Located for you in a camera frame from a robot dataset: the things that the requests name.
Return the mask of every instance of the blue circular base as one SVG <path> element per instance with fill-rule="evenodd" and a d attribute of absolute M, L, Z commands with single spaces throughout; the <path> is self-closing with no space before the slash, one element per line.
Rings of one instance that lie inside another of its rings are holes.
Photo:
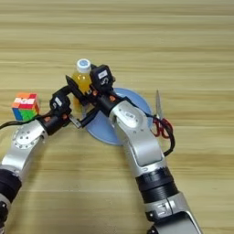
<path fill-rule="evenodd" d="M 115 88 L 114 91 L 122 97 L 127 96 L 135 105 L 137 105 L 144 112 L 150 114 L 152 113 L 146 100 L 136 92 L 121 88 Z M 153 124 L 152 119 L 149 119 L 148 124 L 151 128 Z M 117 135 L 115 134 L 114 129 L 112 128 L 109 122 L 109 119 L 102 112 L 98 112 L 94 120 L 87 125 L 86 130 L 93 137 L 102 142 L 105 142 L 107 144 L 122 145 Z"/>

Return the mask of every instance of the wooden table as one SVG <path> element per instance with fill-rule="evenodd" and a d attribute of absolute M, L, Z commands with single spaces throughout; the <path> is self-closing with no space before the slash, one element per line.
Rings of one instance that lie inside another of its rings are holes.
<path fill-rule="evenodd" d="M 108 64 L 115 87 L 161 91 L 175 126 L 168 163 L 205 234 L 234 232 L 234 5 L 232 0 L 0 0 L 0 123 L 19 91 L 42 112 L 80 58 Z M 0 132 L 0 153 L 14 127 Z M 72 125 L 37 157 L 7 221 L 8 234 L 143 234 L 138 188 L 121 147 Z"/>

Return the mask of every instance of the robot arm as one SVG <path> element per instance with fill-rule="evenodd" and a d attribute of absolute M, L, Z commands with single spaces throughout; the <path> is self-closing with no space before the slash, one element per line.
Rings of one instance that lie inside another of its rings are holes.
<path fill-rule="evenodd" d="M 114 93 L 114 78 L 108 66 L 91 71 L 87 98 L 111 121 L 122 141 L 133 175 L 142 194 L 148 234 L 202 234 L 184 195 L 178 191 L 165 155 L 148 127 L 144 112 Z"/>
<path fill-rule="evenodd" d="M 49 115 L 38 116 L 23 124 L 12 138 L 11 147 L 0 164 L 0 234 L 4 233 L 11 204 L 25 181 L 35 154 L 50 135 L 70 122 L 69 93 L 69 87 L 64 87 L 53 94 Z"/>

